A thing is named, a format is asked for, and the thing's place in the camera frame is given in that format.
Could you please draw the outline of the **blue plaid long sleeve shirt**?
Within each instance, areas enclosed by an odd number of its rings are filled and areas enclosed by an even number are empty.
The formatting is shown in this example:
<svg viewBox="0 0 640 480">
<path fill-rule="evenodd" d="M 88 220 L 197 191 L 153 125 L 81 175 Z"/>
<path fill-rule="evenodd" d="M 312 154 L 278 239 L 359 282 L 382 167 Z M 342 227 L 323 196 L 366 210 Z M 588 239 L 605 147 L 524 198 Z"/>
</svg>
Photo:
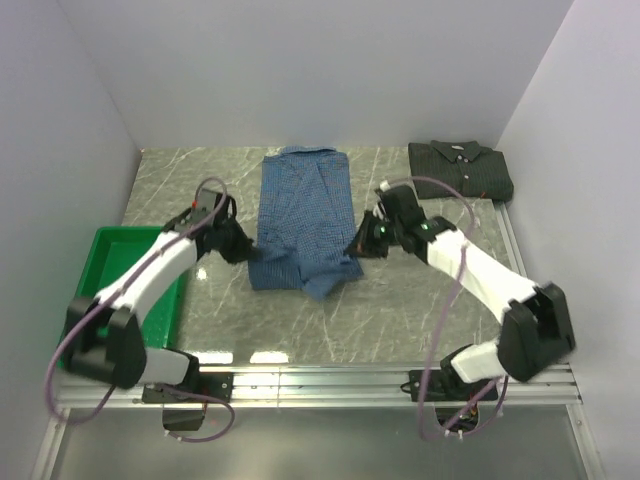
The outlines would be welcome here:
<svg viewBox="0 0 640 480">
<path fill-rule="evenodd" d="M 349 160 L 331 147 L 289 146 L 262 162 L 253 289 L 301 290 L 321 301 L 363 276 L 345 253 L 356 234 Z"/>
</svg>

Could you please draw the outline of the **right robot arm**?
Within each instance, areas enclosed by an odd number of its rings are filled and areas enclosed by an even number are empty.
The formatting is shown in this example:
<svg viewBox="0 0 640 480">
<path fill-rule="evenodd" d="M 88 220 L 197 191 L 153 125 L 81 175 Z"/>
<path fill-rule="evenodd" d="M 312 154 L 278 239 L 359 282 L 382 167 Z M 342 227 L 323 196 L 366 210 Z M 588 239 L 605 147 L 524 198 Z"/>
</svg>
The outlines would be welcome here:
<svg viewBox="0 0 640 480">
<path fill-rule="evenodd" d="M 508 269 L 441 216 L 427 217 L 407 184 L 381 184 L 376 207 L 365 212 L 345 252 L 384 258 L 400 246 L 454 279 L 494 316 L 498 336 L 452 352 L 432 380 L 436 399 L 463 400 L 475 385 L 508 376 L 524 383 L 576 348 L 566 296 L 554 283 L 540 286 Z"/>
</svg>

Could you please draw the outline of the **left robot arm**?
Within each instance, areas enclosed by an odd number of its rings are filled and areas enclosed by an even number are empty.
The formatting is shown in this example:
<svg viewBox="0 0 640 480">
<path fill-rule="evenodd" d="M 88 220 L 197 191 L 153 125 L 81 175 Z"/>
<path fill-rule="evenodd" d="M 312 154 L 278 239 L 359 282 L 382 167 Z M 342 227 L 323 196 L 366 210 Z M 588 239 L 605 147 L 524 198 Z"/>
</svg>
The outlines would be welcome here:
<svg viewBox="0 0 640 480">
<path fill-rule="evenodd" d="M 236 215 L 233 197 L 201 189 L 123 275 L 91 297 L 74 298 L 60 344 L 62 367 L 120 389 L 166 384 L 177 401 L 195 399 L 202 386 L 197 358 L 147 346 L 142 326 L 157 301 L 203 256 L 217 252 L 229 264 L 257 256 Z"/>
</svg>

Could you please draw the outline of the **folded dark striped shirt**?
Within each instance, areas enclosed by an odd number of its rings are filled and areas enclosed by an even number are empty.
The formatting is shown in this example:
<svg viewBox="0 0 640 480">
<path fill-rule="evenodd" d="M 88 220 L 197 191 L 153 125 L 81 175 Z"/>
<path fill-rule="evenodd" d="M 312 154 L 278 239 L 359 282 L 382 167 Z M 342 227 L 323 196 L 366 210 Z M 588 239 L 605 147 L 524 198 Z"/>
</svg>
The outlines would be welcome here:
<svg viewBox="0 0 640 480">
<path fill-rule="evenodd" d="M 501 151 L 477 141 L 409 143 L 412 177 L 430 177 L 467 198 L 509 202 L 514 183 Z"/>
</svg>

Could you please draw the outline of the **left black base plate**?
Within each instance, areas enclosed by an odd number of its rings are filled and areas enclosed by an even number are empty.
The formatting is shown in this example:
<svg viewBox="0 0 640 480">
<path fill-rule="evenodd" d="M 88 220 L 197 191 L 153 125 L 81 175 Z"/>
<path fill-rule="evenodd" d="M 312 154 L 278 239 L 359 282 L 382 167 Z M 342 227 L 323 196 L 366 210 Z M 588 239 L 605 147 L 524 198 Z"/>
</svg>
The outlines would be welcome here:
<svg viewBox="0 0 640 480">
<path fill-rule="evenodd" d="M 234 374 L 232 372 L 203 372 L 195 387 L 190 391 L 194 394 L 213 397 L 229 402 L 232 397 Z M 145 386 L 141 401 L 145 404 L 171 404 L 188 401 L 198 402 L 198 399 L 185 394 L 186 387 L 178 387 L 180 393 L 172 393 L 165 386 Z"/>
</svg>

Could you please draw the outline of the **aluminium mounting rail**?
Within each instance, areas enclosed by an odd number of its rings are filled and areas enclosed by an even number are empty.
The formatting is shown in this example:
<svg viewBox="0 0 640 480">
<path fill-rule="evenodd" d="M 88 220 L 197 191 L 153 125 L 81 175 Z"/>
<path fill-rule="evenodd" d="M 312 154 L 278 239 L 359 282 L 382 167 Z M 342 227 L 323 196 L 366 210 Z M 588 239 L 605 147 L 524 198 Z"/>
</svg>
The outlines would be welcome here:
<svg viewBox="0 0 640 480">
<path fill-rule="evenodd" d="M 233 375 L 230 404 L 240 408 L 405 407 L 401 391 L 419 364 L 207 365 L 207 373 Z M 570 405 L 582 402 L 569 365 L 550 367 L 528 383 L 509 382 L 507 405 Z"/>
</svg>

